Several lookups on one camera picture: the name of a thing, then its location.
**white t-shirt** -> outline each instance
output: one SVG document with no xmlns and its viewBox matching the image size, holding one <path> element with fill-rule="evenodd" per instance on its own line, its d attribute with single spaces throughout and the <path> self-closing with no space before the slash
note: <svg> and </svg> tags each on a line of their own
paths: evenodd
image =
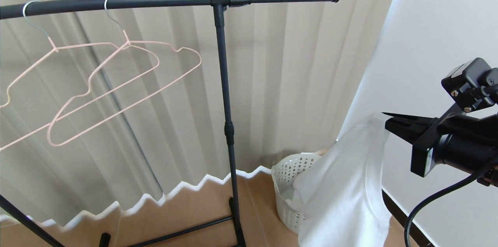
<svg viewBox="0 0 498 247">
<path fill-rule="evenodd" d="M 384 246 L 391 218 L 381 190 L 389 118 L 360 121 L 295 179 L 292 202 L 305 217 L 301 247 Z"/>
</svg>

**black baseboard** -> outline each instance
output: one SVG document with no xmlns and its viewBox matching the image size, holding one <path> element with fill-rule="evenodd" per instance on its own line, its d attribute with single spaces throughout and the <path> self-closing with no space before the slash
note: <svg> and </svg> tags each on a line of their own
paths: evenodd
<svg viewBox="0 0 498 247">
<path fill-rule="evenodd" d="M 406 218 L 408 218 L 405 213 L 395 204 L 395 202 L 384 192 L 382 191 L 382 197 L 384 198 L 384 203 L 388 210 L 393 214 L 393 217 L 404 226 L 406 222 Z M 434 247 L 434 244 L 430 242 L 427 237 L 420 231 L 416 224 L 411 225 L 410 235 L 417 242 L 420 247 Z"/>
</svg>

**silver metal hook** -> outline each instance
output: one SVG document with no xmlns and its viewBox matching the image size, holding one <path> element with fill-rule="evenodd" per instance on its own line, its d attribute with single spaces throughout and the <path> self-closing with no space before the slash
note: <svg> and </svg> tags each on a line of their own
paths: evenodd
<svg viewBox="0 0 498 247">
<path fill-rule="evenodd" d="M 115 20 L 114 18 L 112 18 L 112 16 L 110 16 L 109 12 L 107 11 L 107 1 L 108 0 L 105 0 L 103 2 L 103 9 L 105 10 L 105 13 L 107 14 L 107 16 L 113 21 L 113 22 L 116 22 L 117 24 L 119 24 L 119 27 L 121 27 L 121 30 L 124 31 L 124 28 L 123 26 L 121 25 L 121 23 L 119 23 L 117 20 Z"/>
<path fill-rule="evenodd" d="M 45 35 L 46 35 L 46 36 L 50 39 L 50 36 L 48 36 L 48 33 L 47 33 L 45 30 L 43 30 L 43 29 L 39 28 L 38 26 L 36 26 L 36 25 L 32 24 L 32 22 L 30 22 L 30 20 L 28 20 L 28 17 L 26 16 L 26 8 L 27 8 L 27 6 L 28 6 L 29 4 L 31 4 L 31 3 L 33 3 L 33 2 L 41 2 L 41 1 L 40 1 L 40 0 L 32 0 L 32 1 L 30 1 L 30 2 L 27 2 L 27 3 L 25 4 L 25 6 L 23 7 L 23 16 L 25 17 L 26 21 L 27 21 L 27 22 L 28 22 L 28 23 L 29 23 L 32 27 L 34 27 L 34 28 L 36 28 L 36 29 L 40 29 L 40 30 L 41 30 L 41 31 L 43 31 L 43 33 L 45 33 Z"/>
</svg>

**curtain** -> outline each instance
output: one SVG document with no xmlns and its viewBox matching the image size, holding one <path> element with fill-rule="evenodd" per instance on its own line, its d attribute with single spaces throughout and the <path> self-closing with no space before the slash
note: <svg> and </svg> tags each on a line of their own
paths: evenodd
<svg viewBox="0 0 498 247">
<path fill-rule="evenodd" d="M 0 0 L 2 5 L 30 0 Z M 226 11 L 235 156 L 238 169 L 271 166 L 285 155 L 335 141 L 375 48 L 391 0 L 256 4 Z M 144 193 L 158 200 L 179 182 L 229 173 L 216 33 L 210 6 L 110 10 L 130 40 L 198 50 L 203 64 L 180 82 L 61 147 L 46 130 L 0 152 L 0 193 L 38 221 L 64 225 L 82 210 L 98 214 L 114 201 L 132 207 Z M 104 11 L 30 17 L 57 46 L 124 42 Z M 5 89 L 51 45 L 23 18 L 0 22 L 1 102 Z M 55 124 L 62 142 L 165 86 L 198 61 L 146 45 L 160 66 Z M 0 110 L 0 145 L 49 123 L 112 46 L 53 54 L 11 90 Z M 92 81 L 92 93 L 68 110 L 151 68 L 146 52 L 128 49 Z"/>
</svg>

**plastic basket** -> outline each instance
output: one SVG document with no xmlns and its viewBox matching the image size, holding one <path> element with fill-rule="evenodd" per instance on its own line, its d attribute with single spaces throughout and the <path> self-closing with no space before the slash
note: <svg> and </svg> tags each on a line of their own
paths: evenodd
<svg viewBox="0 0 498 247">
<path fill-rule="evenodd" d="M 294 233 L 299 233 L 299 226 L 304 217 L 288 205 L 281 192 L 292 186 L 294 179 L 319 158 L 319 155 L 313 153 L 294 154 L 272 166 L 277 212 L 283 224 Z"/>
</svg>

